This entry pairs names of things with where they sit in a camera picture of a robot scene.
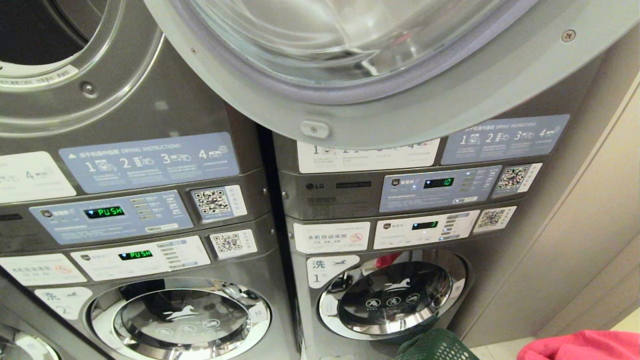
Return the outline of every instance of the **lg logo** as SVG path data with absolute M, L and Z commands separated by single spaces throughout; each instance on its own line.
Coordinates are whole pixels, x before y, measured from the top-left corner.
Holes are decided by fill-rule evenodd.
M 309 183 L 306 186 L 307 190 L 313 190 L 313 189 L 324 189 L 324 184 L 312 184 Z

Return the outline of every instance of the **plastic basket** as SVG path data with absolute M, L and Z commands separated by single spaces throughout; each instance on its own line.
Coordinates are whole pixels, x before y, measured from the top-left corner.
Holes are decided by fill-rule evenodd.
M 451 331 L 432 329 L 402 344 L 394 360 L 479 360 Z

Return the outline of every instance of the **digital display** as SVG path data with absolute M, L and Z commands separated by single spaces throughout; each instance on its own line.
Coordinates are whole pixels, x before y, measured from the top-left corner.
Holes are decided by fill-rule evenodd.
M 419 223 L 419 224 L 414 224 L 411 227 L 411 230 L 432 229 L 432 228 L 434 228 L 436 226 L 438 226 L 438 222 L 437 221 L 422 222 L 422 223 Z
M 443 188 L 446 186 L 453 185 L 453 177 L 448 177 L 446 179 L 433 179 L 427 180 L 424 182 L 423 189 L 431 189 L 431 188 Z
M 109 218 L 124 215 L 124 210 L 120 206 L 111 206 L 110 208 L 85 210 L 84 213 L 88 218 Z
M 134 252 L 125 252 L 124 254 L 120 254 L 120 260 L 133 260 L 133 259 L 142 259 L 142 258 L 151 258 L 153 254 L 149 250 L 142 251 L 134 251 Z

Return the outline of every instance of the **qr code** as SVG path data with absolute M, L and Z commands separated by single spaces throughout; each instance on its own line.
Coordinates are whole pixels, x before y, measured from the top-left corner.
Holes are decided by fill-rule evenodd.
M 214 235 L 211 236 L 211 240 L 220 254 L 243 249 L 240 235 L 237 233 Z
M 220 214 L 231 211 L 227 194 L 224 190 L 205 190 L 193 193 L 193 197 L 198 202 L 198 209 L 204 215 Z
M 506 209 L 497 209 L 497 210 L 485 210 L 482 213 L 480 220 L 478 221 L 478 225 L 476 229 L 483 229 L 485 227 L 494 227 L 498 225 L 502 216 L 506 212 Z
M 498 189 L 514 189 L 522 184 L 527 175 L 529 167 L 512 167 L 504 171 L 502 178 L 498 181 Z

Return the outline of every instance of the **red cloth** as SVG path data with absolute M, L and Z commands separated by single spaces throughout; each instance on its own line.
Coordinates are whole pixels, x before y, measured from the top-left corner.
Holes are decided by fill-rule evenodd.
M 533 341 L 518 360 L 638 360 L 640 334 L 584 330 L 575 334 Z

